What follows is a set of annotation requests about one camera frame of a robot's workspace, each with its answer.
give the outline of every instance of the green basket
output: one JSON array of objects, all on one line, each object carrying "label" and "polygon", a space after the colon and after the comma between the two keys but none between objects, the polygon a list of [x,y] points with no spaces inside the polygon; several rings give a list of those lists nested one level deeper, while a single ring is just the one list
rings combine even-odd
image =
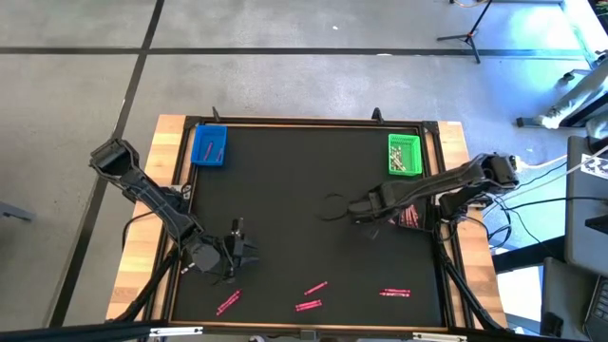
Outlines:
[{"label": "green basket", "polygon": [[[393,161],[391,157],[391,151],[393,149],[398,151],[399,148],[401,149],[401,164],[405,170],[395,167],[395,165],[399,165],[398,155],[394,157],[397,161]],[[389,134],[389,173],[396,176],[416,176],[422,174],[420,137]]]}]

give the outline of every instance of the floor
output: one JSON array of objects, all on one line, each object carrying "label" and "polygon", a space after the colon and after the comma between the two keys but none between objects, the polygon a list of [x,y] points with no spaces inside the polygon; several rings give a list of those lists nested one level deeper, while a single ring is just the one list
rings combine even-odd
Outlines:
[{"label": "floor", "polygon": [[[0,47],[138,48],[154,7],[154,0],[5,0]],[[567,137],[581,131],[513,123],[542,113],[575,84],[557,82],[565,71],[587,67],[568,18],[556,5],[494,4],[475,42],[511,52],[480,65],[471,56],[430,56],[466,48],[435,38],[466,33],[482,8],[447,0],[166,1],[152,48],[412,48],[426,55],[149,55],[123,136],[144,164],[162,113],[209,115],[214,105],[224,116],[368,118],[378,106],[387,119],[463,122],[471,156],[497,151],[535,164],[563,155]],[[32,223],[0,219],[2,331],[43,325],[94,180],[88,155],[112,133],[136,60],[0,49],[0,200],[37,215]],[[517,200],[559,197],[563,186]],[[132,207],[106,190],[67,324],[103,321]],[[538,207],[521,214],[547,239],[563,232],[562,208],[545,205],[544,213],[557,210],[550,217]],[[486,222],[498,228],[503,219],[497,211]],[[533,241],[516,223],[509,243]]]}]

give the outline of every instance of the wooden table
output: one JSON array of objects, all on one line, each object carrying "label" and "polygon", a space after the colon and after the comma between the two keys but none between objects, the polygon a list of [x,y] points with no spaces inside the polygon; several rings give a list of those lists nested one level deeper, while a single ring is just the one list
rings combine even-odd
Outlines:
[{"label": "wooden table", "polygon": [[[150,153],[144,168],[144,171],[158,185],[167,186],[172,183],[185,119],[186,116],[183,115],[160,115],[159,117]],[[468,162],[469,157],[462,125],[455,122],[439,122],[439,130],[446,169]],[[188,139],[185,156],[190,155],[193,139],[194,134]],[[428,155],[430,156],[431,172],[435,174],[438,172],[438,163],[435,160],[436,147],[429,133],[427,133],[427,148]],[[189,169],[189,158],[184,158],[180,183],[186,180]],[[133,216],[135,217],[147,211],[149,209],[138,202],[135,205]],[[475,219],[482,219],[481,213],[473,209],[469,210],[468,215]],[[150,278],[154,266],[154,257],[159,245],[161,229],[162,222],[156,216],[140,218],[131,224],[106,318],[114,318],[121,314]],[[465,276],[469,287],[492,317],[500,325],[506,327],[506,318],[498,292],[497,278],[488,248],[485,229],[477,223],[464,221],[459,224],[458,237],[465,265]],[[446,247],[451,255],[448,242],[446,243]],[[464,327],[465,320],[458,289],[451,280],[450,285],[456,325]],[[165,287],[166,285],[163,281],[157,291],[155,306],[152,312],[153,318],[161,317]]]}]

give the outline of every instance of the gray floor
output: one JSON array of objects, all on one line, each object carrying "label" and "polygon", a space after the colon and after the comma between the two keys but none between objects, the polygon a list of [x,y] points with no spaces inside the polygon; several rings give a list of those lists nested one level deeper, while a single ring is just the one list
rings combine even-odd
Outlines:
[{"label": "gray floor", "polygon": [[[0,46],[138,47],[153,8],[152,0],[3,1]],[[153,46],[456,48],[460,43],[434,38],[465,33],[480,10],[447,0],[166,1]],[[561,9],[547,5],[493,5],[476,42],[480,48],[579,48]],[[0,200],[38,215],[33,223],[0,219],[0,330],[42,325],[94,178],[88,154],[112,131],[134,63],[134,56],[0,56]],[[163,113],[210,114],[215,105],[225,116],[368,118],[379,106],[389,119],[463,122],[471,155],[509,152],[533,164],[564,154],[566,138],[581,132],[518,129],[514,119],[546,110],[570,86],[557,79],[574,67],[586,63],[150,56],[124,136],[145,160]],[[526,198],[561,194],[563,183],[556,183]],[[108,189],[67,324],[104,319],[131,211]],[[499,214],[488,216],[490,227],[502,225]],[[522,216],[539,238],[563,232],[563,216],[538,218],[532,209],[522,209]],[[511,244],[532,243],[517,227]]]}]

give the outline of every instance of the light stand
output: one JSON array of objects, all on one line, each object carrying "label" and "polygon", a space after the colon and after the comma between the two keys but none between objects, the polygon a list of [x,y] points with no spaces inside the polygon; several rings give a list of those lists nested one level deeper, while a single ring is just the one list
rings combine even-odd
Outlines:
[{"label": "light stand", "polygon": [[455,35],[455,36],[439,37],[439,38],[437,38],[437,41],[441,42],[441,41],[451,40],[451,39],[462,40],[463,38],[465,38],[463,42],[467,43],[469,46],[471,46],[473,48],[473,53],[475,54],[475,60],[477,60],[477,64],[480,64],[482,61],[479,59],[479,52],[477,51],[477,48],[475,47],[475,42],[473,41],[473,35],[475,34],[475,30],[479,26],[479,23],[482,22],[482,18],[484,18],[484,15],[487,12],[487,9],[490,7],[490,4],[492,4],[492,0],[487,0],[487,4],[485,5],[484,10],[482,11],[482,14],[480,14],[479,18],[477,18],[475,25],[473,25],[473,28],[471,29],[471,31],[469,33],[459,34],[459,35]]}]

